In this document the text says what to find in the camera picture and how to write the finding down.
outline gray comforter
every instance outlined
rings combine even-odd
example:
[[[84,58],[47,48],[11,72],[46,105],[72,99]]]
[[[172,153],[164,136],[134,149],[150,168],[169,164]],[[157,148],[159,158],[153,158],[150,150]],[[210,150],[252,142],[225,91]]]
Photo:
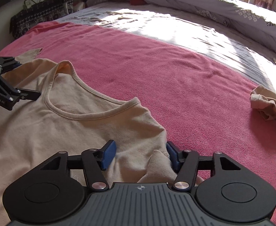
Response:
[[[107,1],[88,0],[88,6]],[[199,14],[252,38],[276,53],[276,13],[239,0],[144,0]]]

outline pink blanket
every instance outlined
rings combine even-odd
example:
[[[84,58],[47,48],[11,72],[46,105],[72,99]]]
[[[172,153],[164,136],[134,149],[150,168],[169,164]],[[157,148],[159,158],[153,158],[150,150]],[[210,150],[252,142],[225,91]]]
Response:
[[[179,148],[225,152],[276,188],[276,121],[251,110],[256,85],[240,74],[176,46],[71,23],[41,23],[0,56],[38,47],[41,58],[70,60],[97,91],[121,100],[137,96]]]

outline black and white patterned cloth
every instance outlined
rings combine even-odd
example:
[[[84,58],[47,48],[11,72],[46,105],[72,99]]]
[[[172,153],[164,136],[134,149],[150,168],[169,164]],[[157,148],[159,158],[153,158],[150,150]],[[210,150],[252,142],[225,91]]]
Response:
[[[13,16],[9,32],[18,39],[38,23],[53,21],[70,13],[73,13],[73,0],[44,0]]]

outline gray bed sheet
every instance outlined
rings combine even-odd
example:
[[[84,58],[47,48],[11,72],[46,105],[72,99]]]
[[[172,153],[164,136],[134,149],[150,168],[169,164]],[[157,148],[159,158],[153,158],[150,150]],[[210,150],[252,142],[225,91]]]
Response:
[[[203,16],[153,4],[105,2],[57,22],[100,25],[180,46],[215,59],[276,92],[276,53]]]

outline neckline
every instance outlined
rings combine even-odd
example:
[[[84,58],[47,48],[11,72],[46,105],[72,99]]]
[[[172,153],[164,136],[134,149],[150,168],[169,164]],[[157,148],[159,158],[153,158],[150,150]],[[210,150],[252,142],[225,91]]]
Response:
[[[56,106],[54,106],[50,99],[49,99],[49,95],[50,95],[50,91],[52,89],[54,80],[55,80],[55,75],[57,73],[57,70],[60,66],[62,66],[62,64],[68,64],[70,69],[71,69],[71,76],[74,79],[74,81],[80,85],[84,90],[90,92],[91,94],[94,94],[100,98],[102,98],[104,101],[109,101],[115,104],[118,104],[119,106],[117,106],[116,108],[113,108],[111,110],[108,111],[104,111],[104,112],[98,112],[98,113],[88,113],[88,114],[74,114],[74,113],[69,113],[66,111],[63,111],[59,108],[57,108]],[[129,101],[123,101],[123,100],[117,100],[114,98],[111,98],[107,95],[104,95],[96,90],[94,90],[93,88],[89,87],[86,83],[84,83],[76,74],[76,71],[73,67],[73,65],[71,64],[71,62],[69,61],[62,61],[60,63],[58,63],[48,74],[48,79],[46,80],[46,86],[47,89],[45,90],[44,93],[44,102],[47,105],[47,107],[52,110],[53,112],[55,112],[56,114],[63,116],[65,118],[68,119],[73,119],[73,120],[98,120],[98,119],[103,119],[103,118],[108,118],[110,116],[116,115],[120,112],[123,112],[129,108],[131,108],[132,106],[139,104],[140,101],[137,97],[134,97],[133,99],[129,100]]]

